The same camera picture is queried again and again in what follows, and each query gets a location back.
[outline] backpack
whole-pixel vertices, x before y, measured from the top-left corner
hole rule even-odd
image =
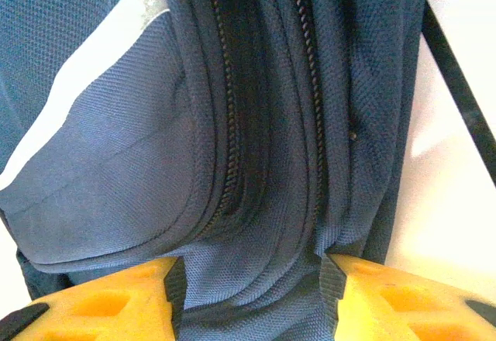
[[[384,261],[423,6],[0,0],[0,215],[31,295],[181,256],[180,339],[332,339],[320,257]]]

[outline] zipper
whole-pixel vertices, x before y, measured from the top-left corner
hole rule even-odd
[[[317,67],[315,25],[313,24],[311,0],[294,0],[305,40],[305,52],[310,83],[312,86],[312,101],[314,109],[316,145],[317,145],[317,199],[313,211],[314,221],[321,218],[327,198],[327,159],[326,136],[324,130],[324,114],[322,107],[322,90],[320,87],[319,69]]]
[[[224,188],[219,203],[203,230],[197,235],[202,237],[225,215],[233,212],[239,202],[239,184],[241,176],[241,138],[239,131],[239,116],[236,105],[236,86],[233,78],[233,63],[226,41],[226,29],[222,19],[219,0],[211,0],[217,23],[217,32],[222,48],[224,63],[224,80],[226,84],[226,113],[227,113],[227,170]]]

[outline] yellow plastic part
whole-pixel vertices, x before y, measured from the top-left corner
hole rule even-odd
[[[162,258],[39,298],[50,309],[14,341],[174,341]]]
[[[491,341],[496,328],[472,311],[470,292],[354,257],[332,255],[346,274],[336,341]]]

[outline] white wall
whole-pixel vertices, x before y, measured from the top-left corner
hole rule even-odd
[[[496,0],[429,0],[496,133]],[[421,40],[418,77],[387,264],[496,301],[496,188]],[[0,318],[29,302],[0,227]]]

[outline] reflective strip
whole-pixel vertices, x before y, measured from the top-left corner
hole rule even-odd
[[[76,98],[89,84],[115,64],[156,17],[168,11],[167,0],[119,0],[57,73],[43,110],[0,174],[0,191],[62,127]]]

